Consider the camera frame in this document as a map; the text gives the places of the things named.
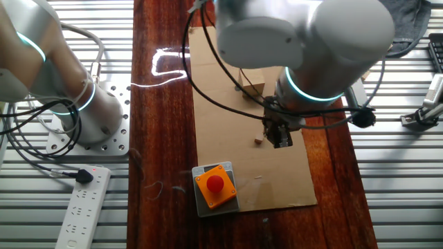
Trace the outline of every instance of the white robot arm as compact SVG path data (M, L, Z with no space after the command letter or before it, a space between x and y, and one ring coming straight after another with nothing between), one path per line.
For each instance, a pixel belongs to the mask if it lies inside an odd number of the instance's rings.
M0 0L0 101L16 102L28 94L68 98L82 119L78 142L94 144L114 134L123 118L117 99L96 83L69 48L46 0ZM62 105L51 111L66 131L73 128Z
M285 67L273 100L293 112L332 104L388 52L395 34L377 0L218 0L215 12L221 58L239 68ZM265 116L287 131L303 122L268 109ZM290 146L282 132L272 137L282 127L271 125L268 139Z

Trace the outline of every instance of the wooden table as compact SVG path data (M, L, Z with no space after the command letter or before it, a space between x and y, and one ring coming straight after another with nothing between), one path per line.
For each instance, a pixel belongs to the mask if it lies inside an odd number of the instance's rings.
M197 217L190 173L197 166L192 88L179 57L191 5L134 2L132 82L138 86L132 87L127 247L376 248L347 126L302 132L318 205ZM214 18L212 4L208 10Z

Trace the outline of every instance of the gray cloth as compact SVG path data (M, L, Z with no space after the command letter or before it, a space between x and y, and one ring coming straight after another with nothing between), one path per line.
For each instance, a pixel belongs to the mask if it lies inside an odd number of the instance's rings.
M387 58L399 58L411 51L423 37L431 17L431 3L425 0L379 0L395 24L395 38Z

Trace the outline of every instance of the blue led ring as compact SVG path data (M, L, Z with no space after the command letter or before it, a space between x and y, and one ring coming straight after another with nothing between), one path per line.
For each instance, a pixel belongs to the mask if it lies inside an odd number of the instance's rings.
M293 82L293 80L292 80L292 78L291 78L291 75L289 74L289 68L286 67L285 72L286 72L286 77L288 78L288 81L289 81L289 83L292 85L292 87L293 87L293 88L294 88L294 89L295 89L295 90L296 90L301 96L303 96L303 97L305 97L305 98L307 98L307 99L309 99L309 100L313 100L313 101L317 101L317 102L331 102L331 101L336 100L336 99L338 99L339 97L343 96L343 93L341 93L341 94L339 94L339 95L337 95L337 96L335 96L335 97L332 97L332 98L317 98L317 97L311 96L311 95L305 93L304 91L302 91L301 89L299 89L299 88L297 87L297 85Z
M95 94L96 94L96 85L93 84L93 90L92 90L91 97L89 98L89 100L86 103L83 104L82 107L80 107L78 109L78 111L81 111L81 110L85 109L88 106L88 104L91 103L92 99L94 99L94 95ZM56 114L56 115L70 115L70 113L56 113L54 111L53 111L53 113Z
M43 58L43 62L45 62L46 61L46 56L45 56L45 54L43 53L43 50L37 45L37 44L35 44L33 41L31 41L29 38L27 38L26 36L24 36L24 35L22 35L22 34L20 34L20 33L18 33L17 32L17 34L18 34L18 36L20 37L20 39L21 39L21 41L22 42L24 42L25 44L29 44L29 45L31 45L33 48L35 48L35 50L42 56L42 58Z

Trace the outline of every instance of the white power strip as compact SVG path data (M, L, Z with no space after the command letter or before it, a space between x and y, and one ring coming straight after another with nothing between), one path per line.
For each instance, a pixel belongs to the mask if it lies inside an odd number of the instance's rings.
M55 249L91 247L111 171L104 167L82 168L91 173L94 179L87 184L75 183Z

